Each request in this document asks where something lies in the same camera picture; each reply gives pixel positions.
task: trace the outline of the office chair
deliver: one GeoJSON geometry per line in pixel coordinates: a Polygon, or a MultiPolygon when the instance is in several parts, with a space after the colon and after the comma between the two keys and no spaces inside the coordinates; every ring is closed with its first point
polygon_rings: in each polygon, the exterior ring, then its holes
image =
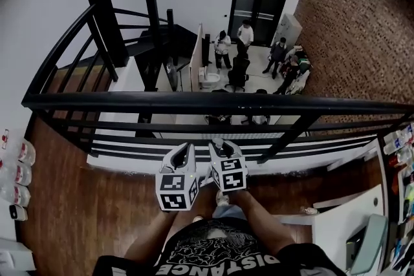
{"type": "Polygon", "coordinates": [[[233,58],[233,69],[228,72],[228,84],[234,86],[234,92],[236,88],[240,87],[245,91],[245,84],[248,81],[248,75],[246,75],[247,67],[249,66],[250,61],[243,58],[233,58]]]}
{"type": "MultiPolygon", "coordinates": [[[[212,92],[228,93],[228,91],[224,89],[212,90],[212,92]]],[[[206,120],[207,124],[210,124],[210,125],[232,124],[231,115],[205,115],[204,119],[206,120]]]]}
{"type": "MultiPolygon", "coordinates": [[[[265,89],[259,89],[255,93],[267,94],[267,91],[265,89]]],[[[245,124],[246,122],[248,122],[250,125],[263,125],[270,123],[270,115],[261,115],[254,117],[253,115],[246,115],[246,117],[247,120],[242,121],[241,124],[245,124]]]]}

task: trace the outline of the handrail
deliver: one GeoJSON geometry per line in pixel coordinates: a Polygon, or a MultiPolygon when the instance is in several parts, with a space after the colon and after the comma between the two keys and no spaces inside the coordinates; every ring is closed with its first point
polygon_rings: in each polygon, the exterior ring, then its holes
{"type": "Polygon", "coordinates": [[[31,109],[152,114],[343,115],[405,114],[414,105],[356,99],[279,96],[275,94],[204,92],[83,92],[28,94],[31,109]]]}
{"type": "Polygon", "coordinates": [[[130,38],[130,39],[124,39],[125,44],[134,43],[136,41],[152,41],[152,36],[142,36],[142,37],[136,37],[136,38],[130,38]]]}
{"type": "Polygon", "coordinates": [[[129,15],[149,18],[148,14],[138,13],[138,12],[134,12],[132,10],[122,10],[121,8],[114,8],[114,12],[118,13],[118,14],[129,14],[129,15]]]}
{"type": "Polygon", "coordinates": [[[53,46],[52,50],[47,55],[46,59],[41,64],[40,68],[34,75],[32,82],[30,83],[27,92],[28,93],[40,93],[43,85],[45,84],[50,72],[59,61],[61,55],[66,50],[71,41],[75,38],[76,34],[87,23],[89,17],[94,12],[95,5],[89,6],[73,24],[65,31],[60,37],[59,41],[53,46]]]}
{"type": "Polygon", "coordinates": [[[149,25],[118,25],[119,29],[149,29],[149,25]]]}

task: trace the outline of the white floor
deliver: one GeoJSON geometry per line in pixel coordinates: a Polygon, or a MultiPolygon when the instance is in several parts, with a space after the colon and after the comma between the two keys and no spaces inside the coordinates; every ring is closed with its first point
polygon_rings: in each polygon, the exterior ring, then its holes
{"type": "MultiPolygon", "coordinates": [[[[283,83],[283,78],[280,74],[276,76],[276,78],[272,79],[272,71],[273,67],[270,72],[266,74],[262,74],[264,69],[268,65],[268,55],[270,52],[270,48],[267,47],[258,47],[258,46],[251,46],[248,49],[248,59],[250,61],[250,65],[247,68],[247,74],[249,75],[249,80],[246,82],[245,90],[247,93],[254,93],[258,89],[265,89],[267,93],[275,92],[278,87],[283,83]]],[[[230,48],[230,63],[233,65],[233,58],[237,55],[236,45],[232,45],[230,48]]],[[[210,46],[210,61],[212,62],[211,65],[208,66],[208,72],[213,72],[216,74],[220,74],[220,82],[217,84],[216,87],[213,89],[204,89],[210,92],[211,90],[217,89],[225,89],[228,92],[233,92],[234,87],[228,86],[225,88],[224,86],[228,84],[228,69],[224,65],[224,61],[221,60],[222,69],[218,70],[215,66],[215,57],[214,57],[214,45],[210,46]]],[[[242,92],[243,90],[238,88],[236,92],[242,92]]]]}
{"type": "MultiPolygon", "coordinates": [[[[275,92],[278,87],[283,83],[283,78],[280,74],[277,74],[276,78],[272,79],[273,67],[270,69],[269,73],[263,74],[262,72],[268,65],[268,55],[270,48],[267,47],[257,47],[251,46],[248,49],[248,59],[250,65],[247,68],[247,74],[249,75],[249,80],[246,82],[245,90],[246,93],[255,93],[258,89],[265,89],[269,94],[275,92]]],[[[236,45],[232,45],[230,48],[230,63],[233,65],[233,58],[237,55],[236,45]]],[[[208,66],[208,72],[215,74],[220,74],[220,82],[209,89],[202,89],[203,92],[211,92],[212,90],[224,89],[228,92],[233,92],[234,87],[228,86],[228,71],[224,61],[222,60],[222,69],[217,69],[215,66],[215,57],[214,57],[214,45],[210,45],[210,61],[212,64],[208,66]]],[[[191,91],[190,88],[190,73],[188,66],[181,71],[181,80],[182,80],[182,90],[191,91]]],[[[181,90],[181,82],[179,81],[179,90],[181,90]]],[[[243,92],[242,89],[238,88],[236,92],[243,92]]],[[[271,116],[270,124],[280,123],[280,124],[292,124],[294,123],[299,116],[271,116]]],[[[243,115],[233,115],[232,124],[240,125],[241,122],[246,119],[246,116],[243,115]]],[[[203,115],[177,115],[176,124],[207,124],[203,115]]],[[[257,138],[263,138],[263,134],[260,134],[257,138]]]]}

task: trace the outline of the black double door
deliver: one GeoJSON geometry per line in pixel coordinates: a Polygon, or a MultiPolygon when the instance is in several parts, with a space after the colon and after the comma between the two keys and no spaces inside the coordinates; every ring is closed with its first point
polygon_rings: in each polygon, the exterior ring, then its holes
{"type": "Polygon", "coordinates": [[[270,46],[286,0],[233,0],[229,34],[237,40],[243,20],[252,22],[253,45],[270,46]]]}

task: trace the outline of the brick wall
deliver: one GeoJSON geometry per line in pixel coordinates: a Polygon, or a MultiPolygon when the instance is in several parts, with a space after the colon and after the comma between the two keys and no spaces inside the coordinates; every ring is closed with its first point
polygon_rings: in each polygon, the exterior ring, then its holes
{"type": "Polygon", "coordinates": [[[300,0],[304,94],[414,103],[414,0],[300,0]]]}

